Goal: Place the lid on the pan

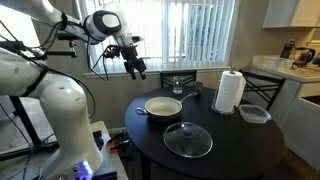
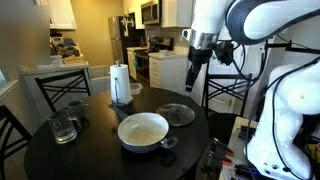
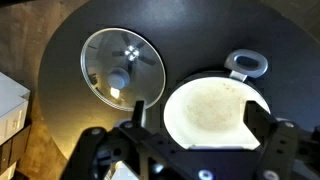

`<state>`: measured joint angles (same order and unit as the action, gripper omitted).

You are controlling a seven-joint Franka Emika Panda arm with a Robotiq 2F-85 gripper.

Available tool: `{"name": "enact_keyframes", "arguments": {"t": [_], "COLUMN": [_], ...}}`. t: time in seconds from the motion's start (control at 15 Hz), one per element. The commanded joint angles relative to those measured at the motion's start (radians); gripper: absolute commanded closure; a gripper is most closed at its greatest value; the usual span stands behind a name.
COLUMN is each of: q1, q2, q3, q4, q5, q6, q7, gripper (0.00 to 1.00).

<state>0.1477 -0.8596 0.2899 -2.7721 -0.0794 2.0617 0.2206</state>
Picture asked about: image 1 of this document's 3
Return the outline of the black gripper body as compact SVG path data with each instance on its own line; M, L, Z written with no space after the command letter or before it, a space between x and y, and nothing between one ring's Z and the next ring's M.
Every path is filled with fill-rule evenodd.
M135 46L123 47L121 49L121 54L125 60L124 65L127 72L133 72L134 70L144 72L146 70L143 59L138 58Z

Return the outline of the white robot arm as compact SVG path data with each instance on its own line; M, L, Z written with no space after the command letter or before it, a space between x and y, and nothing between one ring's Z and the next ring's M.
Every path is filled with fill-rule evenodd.
M145 74L146 66L137 57L134 45L142 38L132 35L116 2L104 4L82 20L56 9L48 0L0 0L0 5L68 32L89 45L112 36L116 54L125 59L126 71ZM0 94L40 101L59 144L43 168L42 180L91 180L102 165L103 155L91 130L84 90L74 77L22 54L24 48L23 44L13 47L8 41L1 43Z

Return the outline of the robot base platform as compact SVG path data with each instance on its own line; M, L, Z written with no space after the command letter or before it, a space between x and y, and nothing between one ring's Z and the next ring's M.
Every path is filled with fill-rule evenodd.
M128 180L125 168L115 151L107 144L110 135L103 121L91 124L93 132L102 133L101 154L103 161L97 170L85 160L73 163L67 170L54 178L44 177L44 167L54 152L34 151L25 155L4 160L0 163L0 180Z

